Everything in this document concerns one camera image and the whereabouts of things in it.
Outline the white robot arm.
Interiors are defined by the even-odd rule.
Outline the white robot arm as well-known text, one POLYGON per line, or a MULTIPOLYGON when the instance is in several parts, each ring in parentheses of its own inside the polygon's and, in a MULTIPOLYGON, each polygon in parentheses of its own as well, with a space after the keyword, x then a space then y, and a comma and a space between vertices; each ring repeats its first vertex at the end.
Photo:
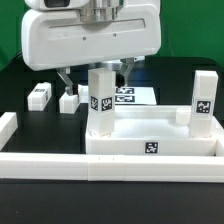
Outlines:
POLYGON ((68 78, 76 65, 132 61, 161 47, 160 0, 24 0, 23 60, 32 70, 56 69, 68 78))

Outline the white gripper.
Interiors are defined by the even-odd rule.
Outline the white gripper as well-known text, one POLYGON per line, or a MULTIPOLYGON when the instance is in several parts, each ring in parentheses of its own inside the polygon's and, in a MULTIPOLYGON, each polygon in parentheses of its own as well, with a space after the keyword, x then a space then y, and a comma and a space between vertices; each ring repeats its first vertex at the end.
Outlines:
POLYGON ((71 66, 122 59, 124 84, 136 56, 161 47, 161 0, 24 0, 21 26, 24 62, 55 69, 72 96, 71 66))

